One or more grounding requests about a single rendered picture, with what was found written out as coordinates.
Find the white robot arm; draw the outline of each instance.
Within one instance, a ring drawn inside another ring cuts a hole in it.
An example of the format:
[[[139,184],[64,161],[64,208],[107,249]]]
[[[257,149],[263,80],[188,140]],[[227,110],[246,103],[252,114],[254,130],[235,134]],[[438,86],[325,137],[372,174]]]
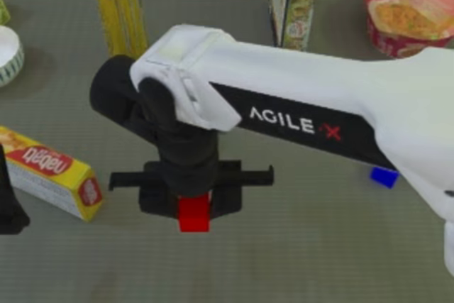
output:
[[[382,165],[398,169],[446,221],[445,259],[454,275],[454,51],[428,48],[404,60],[361,62],[239,43],[218,29],[182,25],[133,64],[136,89],[148,77],[172,92],[179,121],[205,129],[243,126],[319,148],[310,138],[326,122],[311,115],[360,117],[373,128]],[[355,145],[320,147],[356,158],[345,148]]]

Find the red block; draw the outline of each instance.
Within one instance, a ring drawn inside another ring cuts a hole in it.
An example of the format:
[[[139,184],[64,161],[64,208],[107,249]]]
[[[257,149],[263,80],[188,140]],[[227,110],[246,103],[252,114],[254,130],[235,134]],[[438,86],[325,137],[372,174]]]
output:
[[[197,198],[180,198],[178,222],[181,232],[208,232],[210,229],[208,193]]]

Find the tabletop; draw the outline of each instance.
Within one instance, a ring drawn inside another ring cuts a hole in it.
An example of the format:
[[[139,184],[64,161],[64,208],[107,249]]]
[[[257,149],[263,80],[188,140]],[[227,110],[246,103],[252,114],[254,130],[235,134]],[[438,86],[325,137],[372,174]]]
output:
[[[91,110],[108,58],[95,0],[6,0],[26,66],[0,89],[0,125],[89,163],[105,203],[91,223],[17,191],[31,225],[0,236],[0,302],[446,303],[443,222],[400,179],[370,166],[236,129],[221,157],[275,167],[273,187],[243,192],[241,213],[182,234],[138,208],[137,189],[107,192],[156,149]],[[143,0],[151,41],[181,23],[272,44],[267,0]],[[317,0],[310,51],[385,59],[369,43],[361,0]]]

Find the blue cube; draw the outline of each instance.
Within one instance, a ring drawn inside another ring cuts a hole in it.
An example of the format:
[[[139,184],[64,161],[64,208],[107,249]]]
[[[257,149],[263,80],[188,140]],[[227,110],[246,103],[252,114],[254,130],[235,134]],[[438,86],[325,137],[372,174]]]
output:
[[[399,178],[399,172],[374,167],[370,173],[370,178],[385,187],[393,188]]]

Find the yellow bag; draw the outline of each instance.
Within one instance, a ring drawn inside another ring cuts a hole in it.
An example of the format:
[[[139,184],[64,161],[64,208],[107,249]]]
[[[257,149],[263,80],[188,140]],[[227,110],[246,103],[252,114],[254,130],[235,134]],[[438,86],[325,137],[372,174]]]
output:
[[[139,58],[148,49],[140,0],[98,0],[109,55]]]
[[[0,25],[5,25],[11,19],[11,15],[3,0],[0,0]]]

